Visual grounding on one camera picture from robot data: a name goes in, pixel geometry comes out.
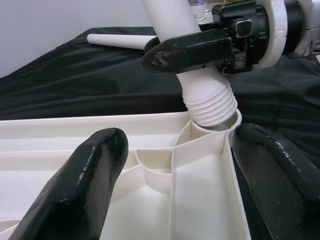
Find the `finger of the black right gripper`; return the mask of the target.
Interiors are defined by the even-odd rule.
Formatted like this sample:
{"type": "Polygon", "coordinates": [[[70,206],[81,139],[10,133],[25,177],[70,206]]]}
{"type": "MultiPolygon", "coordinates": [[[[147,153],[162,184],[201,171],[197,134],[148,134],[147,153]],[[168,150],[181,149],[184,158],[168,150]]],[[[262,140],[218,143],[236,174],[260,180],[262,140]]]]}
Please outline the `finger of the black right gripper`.
{"type": "Polygon", "coordinates": [[[155,73],[184,73],[211,67],[232,56],[226,31],[202,31],[163,42],[154,37],[144,47],[143,67],[155,73]]]}

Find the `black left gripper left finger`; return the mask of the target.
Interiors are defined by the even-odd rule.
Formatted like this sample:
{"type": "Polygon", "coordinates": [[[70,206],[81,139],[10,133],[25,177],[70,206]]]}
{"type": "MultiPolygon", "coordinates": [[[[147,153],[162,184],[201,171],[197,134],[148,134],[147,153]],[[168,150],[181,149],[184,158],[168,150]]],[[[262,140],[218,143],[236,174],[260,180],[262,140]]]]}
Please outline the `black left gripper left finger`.
{"type": "Polygon", "coordinates": [[[11,240],[98,240],[129,153],[125,132],[99,130],[44,185],[11,240]]]}

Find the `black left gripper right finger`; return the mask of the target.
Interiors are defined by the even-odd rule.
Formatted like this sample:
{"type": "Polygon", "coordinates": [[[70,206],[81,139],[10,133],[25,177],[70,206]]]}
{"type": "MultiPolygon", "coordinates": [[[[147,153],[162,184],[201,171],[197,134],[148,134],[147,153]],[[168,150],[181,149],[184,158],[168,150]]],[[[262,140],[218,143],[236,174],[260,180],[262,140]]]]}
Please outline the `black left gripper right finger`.
{"type": "Polygon", "coordinates": [[[320,238],[320,170],[290,140],[242,123],[232,149],[274,240],[320,238]]]}

